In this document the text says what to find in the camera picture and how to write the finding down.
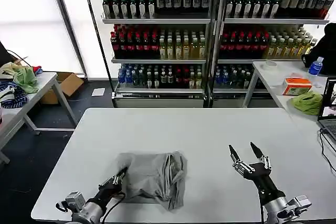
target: shelf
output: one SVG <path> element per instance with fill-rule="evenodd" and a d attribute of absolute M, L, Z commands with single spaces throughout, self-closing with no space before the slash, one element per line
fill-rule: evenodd
<path fill-rule="evenodd" d="M 120 94 L 202 94 L 203 89 L 137 89 L 117 88 L 116 93 Z"/>
<path fill-rule="evenodd" d="M 218 64 L 252 64 L 254 61 L 301 61 L 300 59 L 219 59 Z"/>
<path fill-rule="evenodd" d="M 113 57 L 113 63 L 139 63 L 139 64 L 204 64 L 205 60 L 141 60 L 141 59 L 116 59 Z"/>
<path fill-rule="evenodd" d="M 232 93 L 240 93 L 245 94 L 247 89 L 214 89 L 214 94 L 232 94 Z M 268 93 L 267 89 L 255 89 L 253 93 Z"/>
<path fill-rule="evenodd" d="M 299 19 L 299 18 L 226 18 L 225 24 L 311 24 L 325 25 L 325 19 Z"/>

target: wire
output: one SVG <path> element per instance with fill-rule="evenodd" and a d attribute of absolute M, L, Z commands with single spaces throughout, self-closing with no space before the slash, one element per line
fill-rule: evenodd
<path fill-rule="evenodd" d="M 23 58 L 21 58 L 16 52 L 13 52 L 13 51 L 11 51 L 11 50 L 7 50 L 7 52 L 12 52 L 12 53 L 15 54 L 17 57 L 19 57 L 21 60 L 23 60 L 25 63 L 27 63 L 28 66 L 31 67 L 31 65 L 30 65 L 27 61 L 25 61 Z"/>
<path fill-rule="evenodd" d="M 105 224 L 106 217 L 109 215 L 109 213 L 126 198 L 126 194 L 123 193 L 123 192 L 121 192 L 119 195 L 122 195 L 123 197 L 117 203 L 115 203 L 113 207 L 111 207 L 107 211 L 107 213 L 105 214 L 105 216 L 104 216 L 103 221 L 101 222 L 101 224 Z"/>
<path fill-rule="evenodd" d="M 327 158 L 327 156 L 324 154 L 324 146 L 323 146 L 323 141 L 322 141 L 322 137 L 328 142 L 328 144 L 331 146 L 331 148 L 336 152 L 335 148 L 331 145 L 331 143 L 329 142 L 329 140 L 325 137 L 323 129 L 320 129 L 320 140 L 321 140 L 321 147 L 322 147 L 322 156 L 325 158 L 325 160 L 327 160 L 330 168 L 336 172 L 336 169 L 332 166 L 330 160 Z"/>

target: water bottle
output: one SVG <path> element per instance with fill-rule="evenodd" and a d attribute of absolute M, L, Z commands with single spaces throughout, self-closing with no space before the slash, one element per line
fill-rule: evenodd
<path fill-rule="evenodd" d="M 316 77 L 320 73 L 323 67 L 322 62 L 323 62 L 323 57 L 318 57 L 317 60 L 314 61 L 308 69 L 308 79 L 317 88 L 319 87 L 319 84 L 317 83 Z"/>

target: table leg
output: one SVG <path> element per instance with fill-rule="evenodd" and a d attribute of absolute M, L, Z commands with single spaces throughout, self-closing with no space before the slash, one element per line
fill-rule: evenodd
<path fill-rule="evenodd" d="M 41 132 L 39 132 L 37 130 L 36 125 L 32 122 L 32 120 L 29 118 L 29 116 L 25 115 L 23 117 L 23 119 L 25 120 L 26 125 L 28 126 L 28 128 L 35 134 L 35 135 L 39 135 Z"/>
<path fill-rule="evenodd" d="M 9 158 L 5 154 L 3 154 L 1 151 L 0 151 L 0 161 L 3 161 L 6 164 L 9 164 Z"/>
<path fill-rule="evenodd" d="M 54 85 L 52 85 L 52 88 L 57 96 L 58 101 L 60 102 L 60 104 L 62 105 L 62 107 L 65 109 L 70 122 L 73 124 L 74 127 L 77 126 L 78 122 L 75 118 L 75 115 L 72 112 L 72 109 L 67 101 L 67 99 L 65 98 L 62 89 L 60 87 L 60 85 L 58 84 L 58 82 L 55 80 Z"/>
<path fill-rule="evenodd" d="M 256 87 L 258 78 L 259 78 L 259 76 L 257 74 L 257 71 L 254 71 L 254 73 L 252 75 L 252 78 L 251 78 L 250 85 L 248 86 L 248 89 L 247 89 L 247 92 L 246 92 L 245 99 L 243 101 L 243 105 L 241 106 L 242 108 L 247 108 L 247 106 L 249 105 L 252 94 L 253 94 L 253 91 Z"/>

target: cardboard box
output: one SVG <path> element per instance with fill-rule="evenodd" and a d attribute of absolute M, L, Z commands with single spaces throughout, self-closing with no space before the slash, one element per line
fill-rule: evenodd
<path fill-rule="evenodd" d="M 78 78 L 74 73 L 57 72 L 57 81 L 60 83 L 61 89 L 66 97 L 72 94 L 84 83 L 82 79 Z M 57 96 L 52 89 L 40 99 L 42 104 L 58 104 Z"/>

